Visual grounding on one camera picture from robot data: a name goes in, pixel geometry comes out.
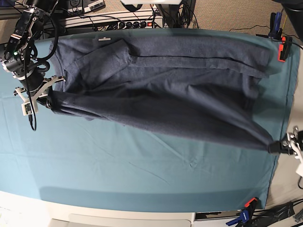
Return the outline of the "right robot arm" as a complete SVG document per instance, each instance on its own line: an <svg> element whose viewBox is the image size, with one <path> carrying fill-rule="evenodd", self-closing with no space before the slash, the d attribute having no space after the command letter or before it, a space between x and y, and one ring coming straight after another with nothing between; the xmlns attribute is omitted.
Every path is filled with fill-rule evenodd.
<svg viewBox="0 0 303 227"><path fill-rule="evenodd" d="M49 90L54 83L64 80L63 76L45 78L50 69L49 59L59 41L58 25L52 18L57 3L56 0L26 0L26 9L21 13L13 34L7 43L0 46L0 62L4 70L12 73L23 85L15 89L14 95L23 101L21 108L24 116L37 113L39 102L51 108ZM39 58L35 41L43 34L48 20L54 27L53 48L47 56Z"/></svg>

